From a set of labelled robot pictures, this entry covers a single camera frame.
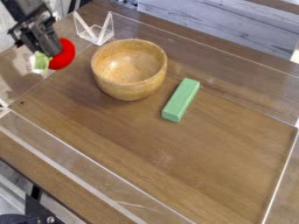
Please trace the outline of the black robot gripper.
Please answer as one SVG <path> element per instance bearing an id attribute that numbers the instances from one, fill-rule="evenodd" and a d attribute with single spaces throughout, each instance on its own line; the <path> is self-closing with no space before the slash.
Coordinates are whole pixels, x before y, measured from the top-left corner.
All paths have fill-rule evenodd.
<path id="1" fill-rule="evenodd" d="M 55 17 L 43 0 L 1 0 L 16 24 L 8 29 L 17 46 L 36 47 L 47 56 L 61 52 L 61 42 L 53 30 Z"/>

